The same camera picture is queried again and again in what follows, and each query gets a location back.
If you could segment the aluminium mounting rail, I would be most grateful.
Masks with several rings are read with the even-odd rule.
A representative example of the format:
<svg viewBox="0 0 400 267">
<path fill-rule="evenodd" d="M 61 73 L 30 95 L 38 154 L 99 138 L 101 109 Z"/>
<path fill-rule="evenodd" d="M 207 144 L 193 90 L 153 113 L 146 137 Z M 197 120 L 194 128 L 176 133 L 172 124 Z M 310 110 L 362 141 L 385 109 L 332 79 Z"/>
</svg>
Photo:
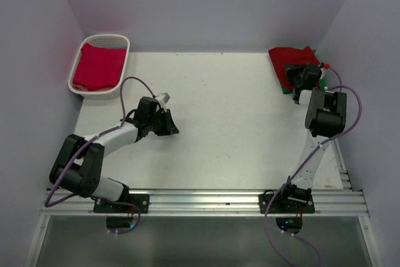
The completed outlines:
<svg viewBox="0 0 400 267">
<path fill-rule="evenodd" d="M 270 191 L 260 190 L 133 190 L 131 194 L 149 194 L 148 213 L 143 216 L 368 216 L 362 192 L 315 190 L 312 193 L 316 212 L 313 214 L 268 213 Z"/>
</svg>

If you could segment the folded pink t shirt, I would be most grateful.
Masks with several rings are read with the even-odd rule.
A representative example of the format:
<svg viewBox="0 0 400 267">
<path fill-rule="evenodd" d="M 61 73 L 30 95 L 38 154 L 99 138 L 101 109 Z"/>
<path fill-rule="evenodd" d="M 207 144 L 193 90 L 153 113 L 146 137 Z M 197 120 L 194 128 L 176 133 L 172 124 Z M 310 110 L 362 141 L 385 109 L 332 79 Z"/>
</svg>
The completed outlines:
<svg viewBox="0 0 400 267">
<path fill-rule="evenodd" d="M 100 48 L 86 43 L 72 77 L 73 85 L 83 91 L 115 88 L 121 78 L 126 49 Z"/>
</svg>

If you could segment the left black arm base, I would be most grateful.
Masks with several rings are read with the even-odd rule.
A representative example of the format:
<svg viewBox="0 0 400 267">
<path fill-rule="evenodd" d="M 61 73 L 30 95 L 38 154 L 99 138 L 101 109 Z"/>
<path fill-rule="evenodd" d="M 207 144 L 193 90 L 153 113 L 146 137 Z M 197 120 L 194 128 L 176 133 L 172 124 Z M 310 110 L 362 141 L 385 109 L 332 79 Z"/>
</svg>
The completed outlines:
<svg viewBox="0 0 400 267">
<path fill-rule="evenodd" d="M 96 200 L 94 213 L 148 213 L 150 204 L 149 194 L 128 194 L 119 201 L 110 201 L 106 199 Z"/>
</svg>

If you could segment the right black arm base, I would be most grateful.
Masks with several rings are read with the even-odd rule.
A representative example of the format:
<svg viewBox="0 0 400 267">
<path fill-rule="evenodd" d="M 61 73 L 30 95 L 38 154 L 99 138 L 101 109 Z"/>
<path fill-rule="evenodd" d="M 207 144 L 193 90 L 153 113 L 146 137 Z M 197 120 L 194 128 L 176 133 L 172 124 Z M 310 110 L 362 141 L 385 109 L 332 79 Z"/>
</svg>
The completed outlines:
<svg viewBox="0 0 400 267">
<path fill-rule="evenodd" d="M 285 188 L 283 192 L 279 193 L 268 211 L 272 214 L 313 214 L 315 212 L 311 189 L 305 190 L 296 187 Z"/>
</svg>

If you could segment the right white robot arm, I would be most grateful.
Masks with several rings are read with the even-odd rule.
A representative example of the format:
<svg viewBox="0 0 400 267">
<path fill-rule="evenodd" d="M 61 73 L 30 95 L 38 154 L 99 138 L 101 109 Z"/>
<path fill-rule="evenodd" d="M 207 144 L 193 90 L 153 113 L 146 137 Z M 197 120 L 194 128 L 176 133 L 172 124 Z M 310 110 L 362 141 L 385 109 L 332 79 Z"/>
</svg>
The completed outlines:
<svg viewBox="0 0 400 267">
<path fill-rule="evenodd" d="M 294 174 L 276 196 L 274 204 L 282 213 L 315 212 L 312 188 L 315 174 L 331 138 L 341 134 L 346 125 L 347 94 L 319 88 L 323 63 L 284 64 L 287 80 L 292 84 L 292 99 L 307 104 L 306 142 Z"/>
</svg>

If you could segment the white perforated plastic basket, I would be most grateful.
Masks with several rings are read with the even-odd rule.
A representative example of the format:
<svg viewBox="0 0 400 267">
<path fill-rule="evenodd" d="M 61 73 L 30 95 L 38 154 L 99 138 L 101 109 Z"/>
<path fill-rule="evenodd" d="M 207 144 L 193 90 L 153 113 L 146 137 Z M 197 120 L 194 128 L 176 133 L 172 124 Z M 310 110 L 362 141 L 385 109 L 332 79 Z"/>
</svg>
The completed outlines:
<svg viewBox="0 0 400 267">
<path fill-rule="evenodd" d="M 90 44 L 92 46 L 97 46 L 100 48 L 111 48 L 111 49 L 117 49 L 117 48 L 123 48 L 126 49 L 126 57 L 125 57 L 125 62 L 124 66 L 122 69 L 121 73 L 121 78 L 115 88 L 112 88 L 110 90 L 100 90 L 100 91 L 83 91 L 79 89 L 77 86 L 73 85 L 73 76 L 76 71 L 76 68 L 78 66 L 78 63 L 81 58 L 81 48 L 86 44 Z M 106 99 L 114 99 L 119 96 L 120 94 L 120 88 L 121 88 L 121 83 L 124 79 L 124 73 L 126 69 L 126 64 L 128 60 L 128 54 L 129 54 L 129 48 L 130 48 L 130 42 L 129 39 L 125 36 L 118 35 L 118 34 L 96 34 L 93 36 L 90 36 L 86 38 L 80 45 L 80 50 L 77 52 L 71 73 L 69 75 L 69 80 L 68 80 L 68 87 L 69 89 L 78 95 L 81 95 L 84 98 L 88 99 L 95 99 L 95 100 L 106 100 Z"/>
</svg>

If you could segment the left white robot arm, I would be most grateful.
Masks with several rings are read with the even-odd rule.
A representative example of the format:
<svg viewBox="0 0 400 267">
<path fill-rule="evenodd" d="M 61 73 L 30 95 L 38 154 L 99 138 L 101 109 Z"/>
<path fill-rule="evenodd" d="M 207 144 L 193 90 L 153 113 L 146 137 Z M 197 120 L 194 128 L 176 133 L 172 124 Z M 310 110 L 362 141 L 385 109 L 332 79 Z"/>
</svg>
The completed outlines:
<svg viewBox="0 0 400 267">
<path fill-rule="evenodd" d="M 169 98 L 168 93 L 154 98 L 143 97 L 138 107 L 123 117 L 117 126 L 89 136 L 69 135 L 49 174 L 53 188 L 46 206 L 53 205 L 50 199 L 57 188 L 66 189 L 73 196 L 82 198 L 127 203 L 129 187 L 103 176 L 104 158 L 129 144 L 139 142 L 149 133 L 156 136 L 178 134 L 171 111 L 166 107 Z"/>
</svg>

